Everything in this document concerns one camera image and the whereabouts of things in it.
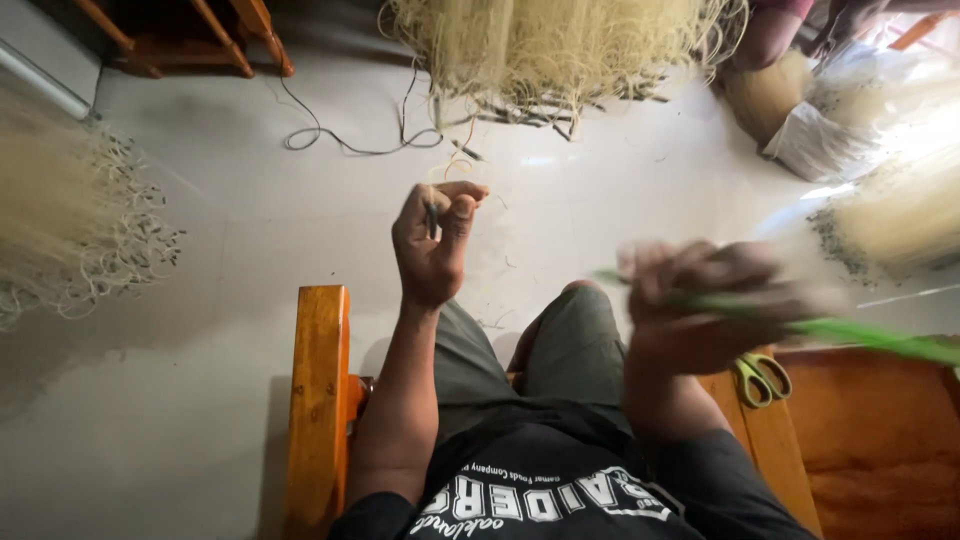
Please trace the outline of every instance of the white plastic bag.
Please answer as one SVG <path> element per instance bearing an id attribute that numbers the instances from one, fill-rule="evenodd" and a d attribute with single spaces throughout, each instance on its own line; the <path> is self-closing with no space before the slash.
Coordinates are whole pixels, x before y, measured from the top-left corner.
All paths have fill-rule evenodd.
<path id="1" fill-rule="evenodd" d="M 852 41 L 817 66 L 806 101 L 763 154 L 810 182 L 848 182 L 869 173 L 900 149 L 909 130 L 895 98 L 919 64 L 916 55 Z"/>

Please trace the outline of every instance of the forearm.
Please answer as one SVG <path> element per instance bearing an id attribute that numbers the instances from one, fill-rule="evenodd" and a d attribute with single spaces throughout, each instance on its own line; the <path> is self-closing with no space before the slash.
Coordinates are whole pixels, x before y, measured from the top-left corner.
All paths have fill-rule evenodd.
<path id="1" fill-rule="evenodd" d="M 437 439 L 433 348 L 438 311 L 404 303 L 350 456 L 347 504 L 394 491 L 420 499 Z"/>
<path id="2" fill-rule="evenodd" d="M 671 375 L 627 362 L 621 408 L 634 434 L 659 442 L 684 441 L 731 430 L 717 403 L 692 375 Z"/>

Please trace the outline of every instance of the t-shirt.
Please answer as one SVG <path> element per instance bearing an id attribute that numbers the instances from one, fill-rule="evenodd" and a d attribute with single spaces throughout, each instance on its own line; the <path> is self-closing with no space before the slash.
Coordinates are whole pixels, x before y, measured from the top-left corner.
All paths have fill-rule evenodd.
<path id="1" fill-rule="evenodd" d="M 815 538 L 727 431 L 645 454 L 582 407 L 517 407 L 440 445 L 417 506 L 368 495 L 329 538 Z"/>

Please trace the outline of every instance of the tied fiber bundle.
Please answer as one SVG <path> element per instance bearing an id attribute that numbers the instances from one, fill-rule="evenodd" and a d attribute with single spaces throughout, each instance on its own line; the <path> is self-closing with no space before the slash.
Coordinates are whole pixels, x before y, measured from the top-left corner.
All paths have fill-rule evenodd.
<path id="1" fill-rule="evenodd" d="M 960 145 L 884 163 L 856 191 L 811 216 L 832 258 L 852 274 L 877 266 L 900 279 L 960 254 Z"/>
<path id="2" fill-rule="evenodd" d="M 132 141 L 0 84 L 0 331 L 29 308 L 88 314 L 176 264 L 177 238 L 137 179 Z"/>
<path id="3" fill-rule="evenodd" d="M 747 22 L 746 0 L 391 0 L 397 36 L 441 98 L 576 116 L 634 97 L 673 66 L 710 66 Z"/>
<path id="4" fill-rule="evenodd" d="M 759 71 L 725 73 L 722 83 L 736 123 L 766 146 L 804 100 L 812 80 L 806 57 L 790 49 L 777 63 Z"/>

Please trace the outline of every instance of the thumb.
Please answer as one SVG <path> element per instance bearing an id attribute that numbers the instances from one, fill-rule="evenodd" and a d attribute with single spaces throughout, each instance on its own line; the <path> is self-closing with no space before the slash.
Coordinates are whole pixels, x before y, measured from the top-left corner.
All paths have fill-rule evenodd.
<path id="1" fill-rule="evenodd" d="M 439 249 L 444 259 L 463 261 L 476 208 L 476 200 L 469 195 L 459 195 L 452 201 L 450 210 L 444 214 L 440 223 L 444 233 L 440 238 Z"/>

